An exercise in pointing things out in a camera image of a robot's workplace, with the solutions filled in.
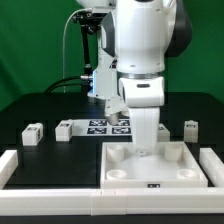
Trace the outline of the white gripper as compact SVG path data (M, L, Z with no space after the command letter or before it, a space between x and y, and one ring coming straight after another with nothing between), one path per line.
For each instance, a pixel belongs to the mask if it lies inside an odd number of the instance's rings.
M160 107L164 105L164 78L119 79L119 93L128 108L132 142L145 155L157 144Z

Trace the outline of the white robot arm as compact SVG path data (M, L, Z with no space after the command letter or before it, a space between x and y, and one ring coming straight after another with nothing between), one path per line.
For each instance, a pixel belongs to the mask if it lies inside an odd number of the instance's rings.
M192 28L183 0L77 0L84 8L104 7L101 48L117 61L116 86L105 97L105 117L130 118L136 152L157 144L160 107L164 104L167 57L179 56L191 41Z

